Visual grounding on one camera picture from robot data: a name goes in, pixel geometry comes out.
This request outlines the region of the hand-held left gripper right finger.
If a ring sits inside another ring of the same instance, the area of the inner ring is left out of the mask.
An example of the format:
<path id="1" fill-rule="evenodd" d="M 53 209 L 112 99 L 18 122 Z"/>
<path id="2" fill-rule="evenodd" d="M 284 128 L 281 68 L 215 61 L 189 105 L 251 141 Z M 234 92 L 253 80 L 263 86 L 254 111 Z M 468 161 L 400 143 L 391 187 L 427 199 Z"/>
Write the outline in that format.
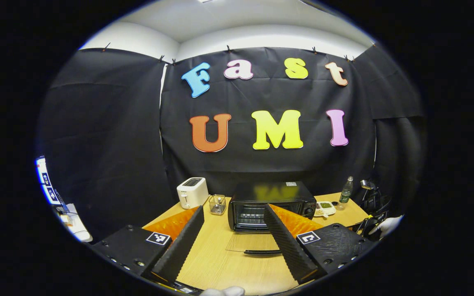
<path id="1" fill-rule="evenodd" d="M 299 284 L 335 274 L 376 246 L 342 224 L 324 226 L 273 204 L 264 220 Z"/>

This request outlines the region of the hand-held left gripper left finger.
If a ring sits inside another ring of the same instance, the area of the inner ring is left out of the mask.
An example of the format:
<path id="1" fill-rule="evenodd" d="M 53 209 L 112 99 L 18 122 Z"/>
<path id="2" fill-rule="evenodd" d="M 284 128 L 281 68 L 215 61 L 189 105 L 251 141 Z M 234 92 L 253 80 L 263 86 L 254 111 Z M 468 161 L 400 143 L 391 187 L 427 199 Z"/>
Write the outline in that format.
<path id="1" fill-rule="evenodd" d="M 171 286 L 203 224 L 203 206 L 196 206 L 145 228 L 127 225 L 91 249 L 130 273 Z"/>

